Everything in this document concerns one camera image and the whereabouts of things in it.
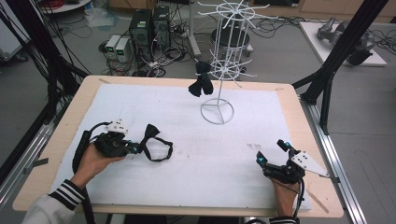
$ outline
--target hand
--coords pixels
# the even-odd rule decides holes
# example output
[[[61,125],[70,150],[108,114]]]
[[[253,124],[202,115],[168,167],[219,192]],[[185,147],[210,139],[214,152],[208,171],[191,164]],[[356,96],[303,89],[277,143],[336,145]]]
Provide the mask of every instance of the hand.
[[[300,190],[299,184],[284,184],[275,179],[271,181],[275,189],[277,215],[292,217],[294,199]]]
[[[111,162],[123,159],[124,157],[107,158],[96,149],[94,144],[90,144],[81,158],[77,172],[70,181],[80,189],[84,189],[88,182],[105,170]]]

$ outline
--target white plastic mount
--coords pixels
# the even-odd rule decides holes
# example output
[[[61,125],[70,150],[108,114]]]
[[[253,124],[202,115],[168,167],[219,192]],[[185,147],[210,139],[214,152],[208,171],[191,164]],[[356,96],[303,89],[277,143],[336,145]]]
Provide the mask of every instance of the white plastic mount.
[[[330,178],[329,172],[325,171],[308,153],[305,151],[293,156],[291,160],[301,168],[318,174],[323,177]]]
[[[128,133],[128,129],[122,122],[122,119],[117,119],[116,121],[111,122],[105,127],[105,129],[108,132],[113,132],[113,133]]]

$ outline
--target sleeve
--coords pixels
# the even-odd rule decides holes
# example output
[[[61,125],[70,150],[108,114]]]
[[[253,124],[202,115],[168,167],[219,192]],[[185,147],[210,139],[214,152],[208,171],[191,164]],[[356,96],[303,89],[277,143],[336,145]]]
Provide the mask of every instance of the sleeve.
[[[299,220],[294,220],[293,217],[273,217],[270,218],[271,224],[299,224]]]
[[[76,206],[84,200],[82,191],[69,180],[50,195],[42,195],[30,207],[23,224],[70,223]]]

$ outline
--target power supply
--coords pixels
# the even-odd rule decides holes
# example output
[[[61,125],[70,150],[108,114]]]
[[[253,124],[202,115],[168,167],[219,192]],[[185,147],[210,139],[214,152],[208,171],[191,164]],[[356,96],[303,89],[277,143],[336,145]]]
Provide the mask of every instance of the power supply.
[[[113,35],[110,40],[108,40],[106,44],[107,58],[117,60],[116,46],[119,43],[120,38],[120,35]]]
[[[132,16],[129,33],[137,62],[152,62],[154,23],[150,9],[137,9]]]
[[[169,49],[171,47],[169,7],[155,7],[153,19],[155,35],[157,39],[157,47],[159,47],[161,50]]]
[[[129,37],[122,37],[120,39],[119,44],[116,46],[116,53],[120,63],[128,63],[132,56]]]

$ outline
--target gray floor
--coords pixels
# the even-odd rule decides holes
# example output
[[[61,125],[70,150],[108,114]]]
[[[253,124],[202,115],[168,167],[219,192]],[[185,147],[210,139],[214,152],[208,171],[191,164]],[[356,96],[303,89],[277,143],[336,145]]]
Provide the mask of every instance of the gray floor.
[[[82,10],[63,13],[60,22],[77,21],[84,16]],[[84,21],[74,23],[64,39],[71,50],[93,74],[106,71],[106,60],[98,46],[112,34],[124,33],[129,20],[122,14],[111,28],[89,29]],[[196,27],[207,19],[196,17]],[[210,32],[214,22],[205,23],[196,33]],[[376,24],[373,29],[384,32],[396,29],[395,25]],[[209,58],[209,39],[196,36],[203,53]],[[293,83],[320,68],[320,60],[310,47],[303,32],[296,27],[282,27],[272,38],[250,35],[254,52],[247,65],[249,74],[242,81]],[[62,53],[59,39],[54,39]],[[396,127],[396,56],[375,47],[388,63],[385,67],[342,66],[333,81],[329,116],[329,132],[352,188],[368,223],[396,222],[396,150],[393,145]],[[167,67],[165,77],[195,78],[194,62],[173,63]],[[306,87],[297,90],[303,93]],[[46,82],[31,61],[12,60],[0,67],[0,162],[18,144],[47,102]],[[0,211],[0,220],[20,223],[24,213],[12,209],[13,195]],[[106,215],[98,215],[104,222]],[[194,223],[196,217],[183,217],[177,223]],[[73,223],[82,223],[78,215]],[[341,218],[302,218],[302,223],[349,223],[347,215]]]

